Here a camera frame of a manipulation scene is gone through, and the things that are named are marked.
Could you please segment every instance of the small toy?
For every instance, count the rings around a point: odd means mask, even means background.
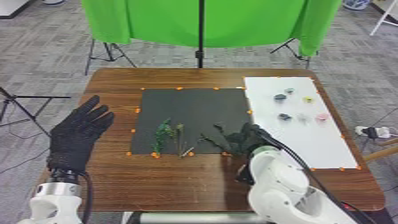
[[[326,121],[326,120],[329,119],[329,117],[331,117],[329,114],[320,114],[320,115],[317,116],[317,120],[319,120],[319,121]]]
[[[313,102],[315,102],[315,99],[313,99],[313,97],[310,97],[310,96],[306,96],[306,97],[303,98],[303,100],[304,100],[306,103],[313,103]]]
[[[285,92],[287,92],[288,94],[294,94],[295,89],[294,89],[294,88],[288,88],[288,89],[285,90]]]
[[[288,114],[280,114],[280,119],[288,121],[292,119],[292,116]]]
[[[274,96],[274,100],[278,100],[278,101],[283,101],[283,100],[287,100],[287,95],[285,94],[278,94],[276,96]]]
[[[299,119],[299,121],[301,121],[304,124],[310,122],[310,117],[308,117],[306,114],[299,114],[299,115],[297,115],[297,119]]]

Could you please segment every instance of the white board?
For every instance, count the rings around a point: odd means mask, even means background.
[[[333,116],[326,121],[317,119],[320,114],[331,113],[311,78],[246,77],[246,88],[255,123],[294,149],[310,167],[356,168],[358,162]],[[295,89],[294,94],[285,93],[288,88]],[[288,96],[281,103],[274,100],[278,94]],[[313,98],[313,103],[304,101],[304,97]],[[281,113],[292,116],[290,121],[280,119]]]

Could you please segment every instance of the black mat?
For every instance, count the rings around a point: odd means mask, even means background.
[[[141,114],[136,126],[132,152],[153,152],[155,133],[162,122],[171,118],[171,126],[185,125],[185,149],[196,147],[196,153],[221,153],[208,142],[198,144],[201,133],[228,146],[214,124],[224,127],[226,134],[240,132],[251,120],[248,98],[240,89],[152,89],[143,93]],[[175,140],[168,138],[164,154],[178,154]]]

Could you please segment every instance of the light stand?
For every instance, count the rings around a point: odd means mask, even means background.
[[[9,125],[13,125],[13,124],[20,124],[20,123],[24,123],[27,121],[33,121],[36,126],[38,126],[38,128],[41,129],[43,133],[50,137],[50,133],[45,130],[41,124],[38,123],[38,119],[36,118],[38,118],[38,116],[40,116],[40,114],[41,114],[41,112],[45,110],[45,107],[47,107],[50,101],[54,99],[70,99],[72,97],[68,97],[68,96],[17,96],[17,95],[9,94],[9,92],[6,91],[6,89],[2,87],[0,87],[0,95],[4,95],[4,97],[6,97],[6,99],[4,99],[4,108],[2,108],[2,112],[0,112],[0,128],[9,126]],[[40,110],[38,110],[38,112],[34,114],[29,112],[29,110],[22,106],[22,104],[20,104],[17,99],[47,99],[47,102],[45,102],[45,104],[43,104],[43,106],[41,106],[41,108],[40,108]],[[15,106],[22,109],[22,111],[24,111],[24,113],[25,113],[29,118],[22,119],[20,121],[13,121],[8,124],[2,124],[9,103],[13,103]]]
[[[196,51],[198,68],[203,68],[205,59],[205,0],[200,0],[200,49]]]
[[[290,42],[292,42],[294,40],[295,40],[295,38],[292,38],[292,39],[285,42],[285,44],[272,50],[271,54],[274,54],[274,53],[281,50],[281,48],[287,47],[287,48],[290,49],[292,53],[294,53],[295,58],[297,58],[301,61],[306,61],[306,69],[310,69],[311,57],[306,58],[303,55],[299,55],[299,54],[295,53],[295,51],[294,51],[294,49],[292,49],[292,47],[290,47]]]
[[[107,61],[107,62],[116,62],[120,58],[127,58],[132,66],[137,68],[136,64],[134,64],[134,61],[130,59],[130,57],[127,56],[125,54],[125,51],[121,50],[121,47],[116,43],[104,43],[104,47],[105,47],[105,53],[107,53],[107,56],[109,58],[100,58],[100,57],[93,57],[93,51],[95,51],[95,47],[96,47],[96,40],[93,39],[91,40],[91,51],[89,51],[89,59],[88,59],[88,64],[86,64],[86,76],[89,75],[89,69],[91,69],[91,61],[93,60],[102,60],[102,61]],[[114,49],[120,51],[121,53],[121,56],[114,57]]]

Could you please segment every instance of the green screen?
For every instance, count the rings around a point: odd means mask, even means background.
[[[244,47],[301,40],[313,56],[340,0],[207,0],[205,47]],[[200,0],[84,0],[93,36],[104,42],[132,38],[196,47]]]

